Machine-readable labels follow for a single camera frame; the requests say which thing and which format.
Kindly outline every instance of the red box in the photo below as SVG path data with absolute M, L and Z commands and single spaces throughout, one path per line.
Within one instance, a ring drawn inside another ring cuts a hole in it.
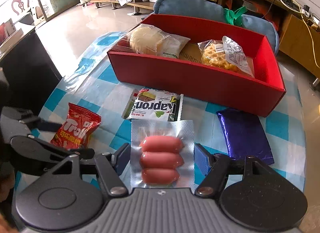
M 141 23 L 191 38 L 190 42 L 222 40 L 228 36 L 253 59 L 255 78 L 199 63 L 116 52 L 108 56 L 122 82 L 166 90 L 266 117 L 286 90 L 266 36 L 211 20 L 151 14 Z

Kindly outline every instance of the black cable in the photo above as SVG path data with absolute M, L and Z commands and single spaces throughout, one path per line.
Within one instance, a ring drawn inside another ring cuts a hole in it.
M 267 14 L 270 12 L 271 7 L 272 7 L 272 5 L 274 4 L 275 1 L 276 1 L 276 0 L 273 0 L 273 2 L 271 3 L 271 5 L 270 5 L 270 7 L 269 7 L 269 9 L 268 9 L 268 11 L 267 11 L 267 13 L 266 13 L 265 15 L 263 15 L 261 19 L 263 19 L 265 16 L 267 16 Z

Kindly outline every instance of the robotic arm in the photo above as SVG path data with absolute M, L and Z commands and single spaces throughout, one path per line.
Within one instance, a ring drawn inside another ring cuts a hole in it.
M 28 110 L 2 108 L 2 161 L 41 176 L 16 196 L 25 233 L 300 232 L 305 196 L 254 156 L 234 161 L 196 144 L 195 163 L 206 177 L 194 194 L 189 188 L 134 188 L 130 193 L 119 178 L 130 160 L 128 143 L 114 154 L 94 155 L 92 149 L 55 147 L 30 131 L 55 132 L 60 125 Z M 84 174 L 96 175 L 100 189 L 83 181 Z M 242 181 L 225 188 L 234 174 L 243 175 Z

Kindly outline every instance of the green leaf logo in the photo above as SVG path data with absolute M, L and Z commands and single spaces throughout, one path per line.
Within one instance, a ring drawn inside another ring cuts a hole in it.
M 164 115 L 163 111 L 156 111 L 156 116 L 159 118 L 160 116 Z

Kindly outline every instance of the purple package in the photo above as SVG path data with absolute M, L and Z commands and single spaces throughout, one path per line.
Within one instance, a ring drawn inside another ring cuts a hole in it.
M 228 154 L 236 160 L 253 155 L 274 164 L 271 148 L 259 117 L 233 108 L 217 111 Z

